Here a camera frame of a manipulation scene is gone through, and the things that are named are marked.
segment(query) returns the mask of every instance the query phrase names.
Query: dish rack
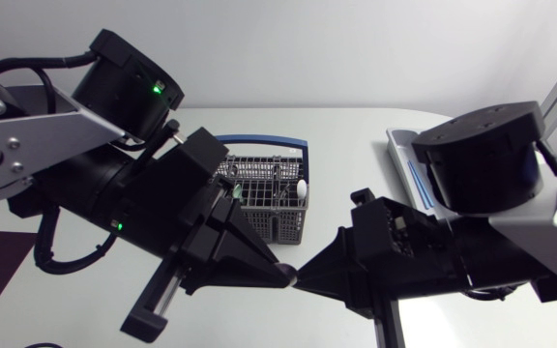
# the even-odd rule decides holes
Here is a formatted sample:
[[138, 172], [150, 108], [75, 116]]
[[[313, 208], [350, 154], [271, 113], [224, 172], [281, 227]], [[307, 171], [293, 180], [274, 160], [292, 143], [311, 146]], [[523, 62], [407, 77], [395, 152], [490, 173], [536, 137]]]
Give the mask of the dish rack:
[[227, 195], [240, 199], [245, 217], [264, 242], [298, 245], [308, 208], [307, 142], [250, 134], [220, 135], [217, 139], [223, 144], [264, 144], [302, 150], [301, 158], [229, 155], [217, 170], [217, 174], [234, 181], [235, 187]]

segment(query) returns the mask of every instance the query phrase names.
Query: metal bracket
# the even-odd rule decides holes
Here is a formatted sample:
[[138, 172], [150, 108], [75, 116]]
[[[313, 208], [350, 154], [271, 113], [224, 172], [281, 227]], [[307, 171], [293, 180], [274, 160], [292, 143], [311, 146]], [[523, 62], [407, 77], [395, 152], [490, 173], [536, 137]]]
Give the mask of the metal bracket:
[[[17, 95], [28, 92], [23, 99], [28, 109], [43, 102], [31, 97], [35, 87], [14, 87]], [[57, 94], [62, 109], [71, 111], [0, 120], [0, 189], [126, 134], [62, 92]], [[0, 199], [16, 193], [6, 190]]]
[[524, 249], [557, 275], [557, 179], [546, 165], [541, 165], [543, 188], [523, 205], [489, 217], [493, 228]]

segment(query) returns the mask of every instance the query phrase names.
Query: white wall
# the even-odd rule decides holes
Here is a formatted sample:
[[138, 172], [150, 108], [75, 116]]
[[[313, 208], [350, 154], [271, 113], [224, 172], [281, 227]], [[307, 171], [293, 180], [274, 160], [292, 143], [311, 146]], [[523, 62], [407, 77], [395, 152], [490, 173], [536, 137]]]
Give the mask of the white wall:
[[[0, 0], [0, 59], [73, 55], [103, 27], [170, 72], [187, 107], [394, 106], [455, 116], [542, 101], [557, 79], [557, 0]], [[72, 91], [81, 77], [61, 72], [55, 81]]]

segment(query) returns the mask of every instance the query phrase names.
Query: white egg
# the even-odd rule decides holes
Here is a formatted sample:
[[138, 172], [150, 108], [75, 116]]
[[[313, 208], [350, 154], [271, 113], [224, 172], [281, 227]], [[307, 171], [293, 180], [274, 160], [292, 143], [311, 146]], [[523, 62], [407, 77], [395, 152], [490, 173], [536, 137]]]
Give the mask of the white egg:
[[307, 182], [304, 180], [298, 181], [298, 186], [296, 186], [296, 192], [298, 192], [299, 199], [307, 198]]

